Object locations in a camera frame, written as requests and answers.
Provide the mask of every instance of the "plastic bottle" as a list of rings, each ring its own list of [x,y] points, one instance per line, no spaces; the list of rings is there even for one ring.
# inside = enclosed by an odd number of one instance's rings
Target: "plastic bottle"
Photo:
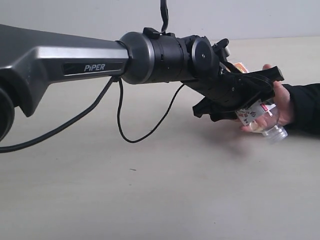
[[[274,103],[257,101],[248,109],[236,112],[244,126],[249,126],[253,133],[261,133],[269,143],[277,143],[288,136],[284,127],[278,125],[279,111]]]

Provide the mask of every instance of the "black sleeve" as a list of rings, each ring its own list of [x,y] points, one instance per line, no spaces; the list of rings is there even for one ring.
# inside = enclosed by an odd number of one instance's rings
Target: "black sleeve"
[[[283,86],[294,105],[294,122],[286,128],[320,135],[320,83]]]

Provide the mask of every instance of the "bottle cap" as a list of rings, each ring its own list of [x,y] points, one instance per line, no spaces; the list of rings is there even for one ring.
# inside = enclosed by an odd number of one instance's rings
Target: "bottle cap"
[[[270,128],[269,130],[263,131],[263,136],[267,138],[267,140],[271,143],[277,143],[288,136],[287,131],[284,127],[275,125],[274,127]]]

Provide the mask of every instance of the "white table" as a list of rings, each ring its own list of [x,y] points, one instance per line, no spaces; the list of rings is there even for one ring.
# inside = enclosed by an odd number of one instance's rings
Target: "white table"
[[[236,40],[230,61],[278,65],[289,84],[319,81],[320,37]],[[2,145],[37,137],[96,98],[107,79],[52,85],[36,113],[20,111]],[[167,109],[179,83],[124,85],[122,124],[136,139]],[[193,116],[184,88],[147,140],[122,140],[119,86],[59,135],[0,155],[1,240],[318,240],[319,140],[268,145],[238,124]]]

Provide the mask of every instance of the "robotic arm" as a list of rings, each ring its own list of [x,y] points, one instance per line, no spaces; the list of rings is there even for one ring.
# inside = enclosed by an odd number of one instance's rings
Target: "robotic arm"
[[[50,84],[100,77],[126,83],[181,82],[203,95],[196,117],[236,119],[235,111],[274,96],[277,67],[241,73],[228,62],[228,39],[213,46],[206,37],[166,33],[168,9],[161,1],[161,32],[146,27],[117,41],[0,25],[0,141],[19,107],[26,117],[37,109]]]

